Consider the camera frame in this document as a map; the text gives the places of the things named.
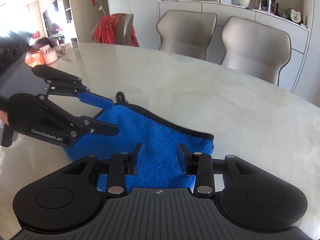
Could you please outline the person's left hand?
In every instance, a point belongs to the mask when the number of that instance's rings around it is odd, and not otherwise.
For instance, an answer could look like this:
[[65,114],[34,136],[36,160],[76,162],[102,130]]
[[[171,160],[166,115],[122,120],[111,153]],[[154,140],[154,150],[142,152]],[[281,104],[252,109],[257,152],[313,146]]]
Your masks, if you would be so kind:
[[6,124],[9,125],[8,122],[8,114],[4,111],[0,111],[0,119]]

